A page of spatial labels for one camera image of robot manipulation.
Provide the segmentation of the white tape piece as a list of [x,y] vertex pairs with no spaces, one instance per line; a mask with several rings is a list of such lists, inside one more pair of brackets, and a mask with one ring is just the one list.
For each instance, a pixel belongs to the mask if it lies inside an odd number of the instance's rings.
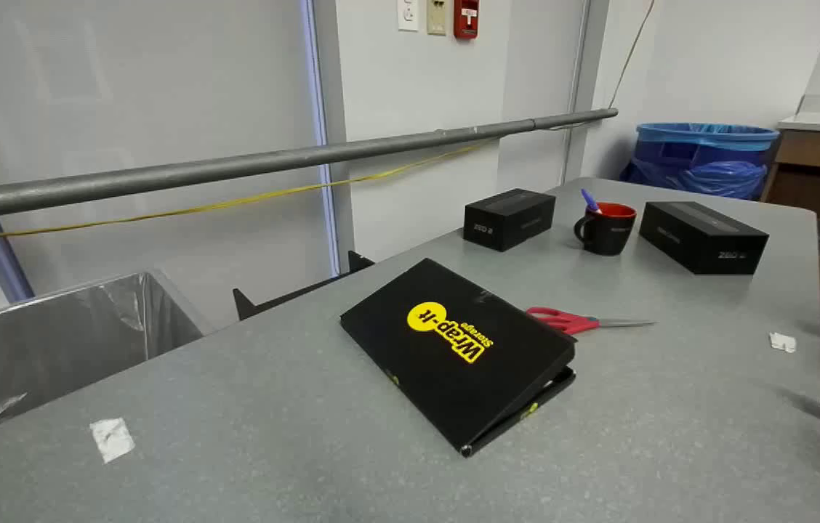
[[91,437],[104,466],[133,451],[133,437],[123,419],[100,419],[91,424]]
[[797,352],[797,338],[774,332],[771,335],[771,350],[795,355]]

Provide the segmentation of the blue marker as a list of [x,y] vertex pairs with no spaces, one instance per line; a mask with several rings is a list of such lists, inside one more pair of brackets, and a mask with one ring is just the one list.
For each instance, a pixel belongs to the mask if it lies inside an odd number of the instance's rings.
[[581,201],[584,201],[587,213],[601,214],[600,201],[587,188],[581,188]]

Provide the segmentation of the grey plastic lined bin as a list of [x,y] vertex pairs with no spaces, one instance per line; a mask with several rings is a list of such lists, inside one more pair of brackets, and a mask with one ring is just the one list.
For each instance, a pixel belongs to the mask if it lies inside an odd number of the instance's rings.
[[201,338],[153,274],[87,284],[0,312],[0,422]]

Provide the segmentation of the white tape piece near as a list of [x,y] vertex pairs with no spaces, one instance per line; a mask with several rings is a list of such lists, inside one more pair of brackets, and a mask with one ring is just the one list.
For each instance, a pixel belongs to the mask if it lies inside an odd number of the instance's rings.
[[123,419],[100,419],[91,424],[91,437],[104,466],[133,451],[133,437]]

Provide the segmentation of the grey metal rail pipe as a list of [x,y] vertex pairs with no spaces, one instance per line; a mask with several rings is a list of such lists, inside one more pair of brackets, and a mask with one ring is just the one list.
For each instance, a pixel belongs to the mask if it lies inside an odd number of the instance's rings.
[[214,161],[76,175],[76,178],[59,178],[59,181],[4,182],[0,187],[0,214],[34,213],[34,210],[53,210],[53,207],[71,207],[71,203],[87,203],[87,201],[107,201],[107,198],[127,198],[127,196],[145,196],[145,191],[162,191],[162,188],[225,182],[236,178],[257,178],[257,175],[274,175],[274,171],[292,171],[292,168],[308,168],[308,165],[326,165],[326,162],[369,161],[369,156],[387,156],[387,153],[406,153],[406,152],[421,152],[421,148],[469,146],[469,142],[482,142],[482,140],[502,140],[511,133],[590,124],[590,123],[606,123],[614,117],[616,117],[616,107],[594,107],[594,110],[578,110],[578,114],[482,123],[482,124],[374,137],[374,140],[357,140],[357,142],[337,142],[337,146],[236,153],[236,156],[214,156]]

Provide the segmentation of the white light switch plate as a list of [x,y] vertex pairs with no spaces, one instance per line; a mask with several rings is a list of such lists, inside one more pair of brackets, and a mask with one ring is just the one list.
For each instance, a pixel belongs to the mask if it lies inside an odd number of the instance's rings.
[[419,31],[419,28],[421,28],[421,4],[398,0],[398,31]]

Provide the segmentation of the beige wall plate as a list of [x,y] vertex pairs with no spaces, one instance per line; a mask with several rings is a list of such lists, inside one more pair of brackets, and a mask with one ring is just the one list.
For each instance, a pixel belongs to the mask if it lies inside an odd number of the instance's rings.
[[447,34],[447,0],[428,0],[428,34]]

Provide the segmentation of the black mug red inside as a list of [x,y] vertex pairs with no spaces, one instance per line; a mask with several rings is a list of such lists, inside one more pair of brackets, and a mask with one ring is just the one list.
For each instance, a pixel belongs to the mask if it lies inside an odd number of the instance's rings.
[[630,239],[636,213],[626,203],[597,203],[576,223],[574,236],[597,255],[620,255]]

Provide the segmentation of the red fire alarm pull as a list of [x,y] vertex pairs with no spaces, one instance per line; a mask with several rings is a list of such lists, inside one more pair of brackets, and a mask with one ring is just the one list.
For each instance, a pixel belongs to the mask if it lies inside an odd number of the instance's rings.
[[453,4],[453,37],[475,42],[479,26],[479,0],[456,0]]

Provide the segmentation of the long black box right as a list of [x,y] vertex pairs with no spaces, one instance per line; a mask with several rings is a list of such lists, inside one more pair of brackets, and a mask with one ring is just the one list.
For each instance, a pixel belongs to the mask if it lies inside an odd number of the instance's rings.
[[639,236],[703,275],[750,275],[767,236],[696,201],[649,201]]

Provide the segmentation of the blue lined trash bin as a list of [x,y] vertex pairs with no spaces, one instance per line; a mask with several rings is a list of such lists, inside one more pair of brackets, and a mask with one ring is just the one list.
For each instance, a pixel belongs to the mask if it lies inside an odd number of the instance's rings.
[[757,201],[776,129],[729,123],[642,123],[623,168],[627,182]]

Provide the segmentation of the white tape piece right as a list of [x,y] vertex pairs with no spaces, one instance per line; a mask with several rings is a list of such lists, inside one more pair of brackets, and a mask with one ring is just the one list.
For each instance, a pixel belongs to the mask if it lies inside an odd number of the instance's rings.
[[797,352],[797,338],[774,332],[771,335],[771,350],[795,355]]

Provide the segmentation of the small black box left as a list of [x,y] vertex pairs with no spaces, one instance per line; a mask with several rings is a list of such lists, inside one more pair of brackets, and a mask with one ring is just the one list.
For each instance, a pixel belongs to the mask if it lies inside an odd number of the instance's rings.
[[510,251],[552,226],[556,198],[510,188],[465,207],[462,239]]

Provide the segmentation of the black flat box yellow logo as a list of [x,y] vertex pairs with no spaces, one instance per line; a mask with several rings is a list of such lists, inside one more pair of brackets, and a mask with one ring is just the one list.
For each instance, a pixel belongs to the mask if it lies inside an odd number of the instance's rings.
[[571,335],[434,259],[342,312],[341,325],[462,457],[574,384]]

